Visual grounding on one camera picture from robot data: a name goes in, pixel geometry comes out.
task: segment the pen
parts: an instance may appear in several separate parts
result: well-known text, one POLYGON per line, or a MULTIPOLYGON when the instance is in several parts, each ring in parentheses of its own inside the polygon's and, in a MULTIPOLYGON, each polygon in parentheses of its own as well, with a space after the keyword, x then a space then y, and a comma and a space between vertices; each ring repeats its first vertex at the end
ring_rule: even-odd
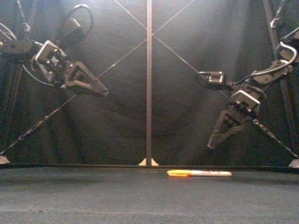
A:
POLYGON ((230 177, 229 171, 189 171, 170 170, 166 174, 172 177, 230 177))

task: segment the metal pole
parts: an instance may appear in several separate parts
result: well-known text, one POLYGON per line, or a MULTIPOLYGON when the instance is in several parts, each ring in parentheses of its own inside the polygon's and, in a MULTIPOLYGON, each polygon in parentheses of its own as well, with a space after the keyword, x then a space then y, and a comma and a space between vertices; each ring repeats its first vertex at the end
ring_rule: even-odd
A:
POLYGON ((146 0, 145 166, 152 165, 152 0, 146 0))

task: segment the black backdrop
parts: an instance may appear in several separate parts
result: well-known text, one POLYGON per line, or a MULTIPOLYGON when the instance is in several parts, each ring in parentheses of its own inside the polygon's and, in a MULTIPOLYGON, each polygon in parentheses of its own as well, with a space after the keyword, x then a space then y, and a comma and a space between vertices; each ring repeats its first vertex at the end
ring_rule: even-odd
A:
MULTIPOLYGON (((32 3, 32 0, 21 1, 26 19, 32 3)), ((0 4, 0 21, 21 39, 16 2, 0 1, 0 4)), ((52 39, 64 15, 76 4, 90 8, 94 26, 86 39, 66 54, 98 77, 109 96, 76 96, 8 151, 10 162, 137 165, 148 155, 145 105, 152 103, 149 150, 158 165, 288 165, 289 154, 250 123, 216 149, 206 147, 226 99, 194 80, 196 71, 222 71, 236 81, 252 71, 268 68, 273 53, 262 1, 153 1, 150 101, 146 99, 146 1, 40 1, 32 39, 41 43, 52 39)), ((86 12, 81 10, 73 17, 85 29, 86 12)), ((14 65, 2 59, 0 62, 5 148, 73 93, 42 86, 22 73, 12 113, 6 99, 14 65), (6 115, 12 116, 8 131, 6 115)), ((277 85, 261 102, 258 121, 289 145, 277 85)))

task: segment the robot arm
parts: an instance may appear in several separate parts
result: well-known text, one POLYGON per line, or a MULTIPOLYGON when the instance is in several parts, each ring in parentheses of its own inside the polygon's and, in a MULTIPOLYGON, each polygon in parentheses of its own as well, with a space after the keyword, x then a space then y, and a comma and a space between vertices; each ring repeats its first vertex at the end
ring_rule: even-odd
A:
POLYGON ((76 95, 105 96, 108 89, 102 83, 81 62, 69 60, 61 49, 86 37, 92 25, 89 7, 82 4, 77 5, 64 18, 56 39, 52 42, 46 40, 44 44, 30 39, 17 40, 10 30, 0 24, 0 56, 16 64, 29 62, 32 67, 38 67, 48 81, 45 84, 68 88, 76 95), (76 19, 70 18, 70 14, 78 9, 88 10, 90 16, 90 27, 85 34, 76 19))
POLYGON ((270 67, 260 72, 253 72, 237 82, 226 82, 222 72, 198 72, 202 77, 201 85, 216 90, 228 90, 228 108, 218 114, 218 119, 209 137, 208 147, 214 148, 225 138, 244 129, 246 120, 257 119, 260 101, 266 98, 266 89, 293 71, 293 64, 299 62, 299 32, 290 41, 280 42, 284 50, 280 58, 272 62, 270 67))

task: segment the vertical rod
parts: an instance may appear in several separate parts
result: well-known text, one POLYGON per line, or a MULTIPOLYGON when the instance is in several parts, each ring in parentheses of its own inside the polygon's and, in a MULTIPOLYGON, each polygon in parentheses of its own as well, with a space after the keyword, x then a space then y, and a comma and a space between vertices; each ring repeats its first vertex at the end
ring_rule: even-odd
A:
POLYGON ((152 0, 146 0, 145 166, 152 165, 152 0))
MULTIPOLYGON (((276 53, 277 36, 276 36, 276 30, 272 29, 269 26, 269 23, 273 20, 273 15, 272 15, 268 0, 262 0, 262 4, 264 4, 265 21, 266 21, 269 38, 270 38, 272 50, 273 50, 273 53, 276 53)), ((292 145, 292 149, 297 149, 299 139, 297 139, 296 130, 294 130, 294 115, 293 115, 292 105, 290 105, 290 96, 286 91, 288 86, 286 86, 285 80, 280 80, 278 84, 280 84, 280 91, 281 91, 281 96, 284 100, 284 113, 285 113, 286 127, 289 130, 290 145, 292 145)))
MULTIPOLYGON (((40 0, 32 0, 32 8, 30 8, 30 14, 28 19, 28 24, 32 27, 33 26, 33 20, 36 16, 37 11, 37 4, 40 0)), ((24 34, 22 39, 28 39, 32 35, 32 28, 30 30, 24 34)), ((12 78, 12 86, 8 93, 8 100, 6 100, 6 107, 3 109, 3 130, 2 130, 2 136, 3 136, 3 147, 8 145, 8 137, 9 137, 9 131, 13 121, 13 115, 14 115, 14 102, 18 95, 18 88, 22 78, 22 67, 21 65, 16 66, 13 78, 12 78)))

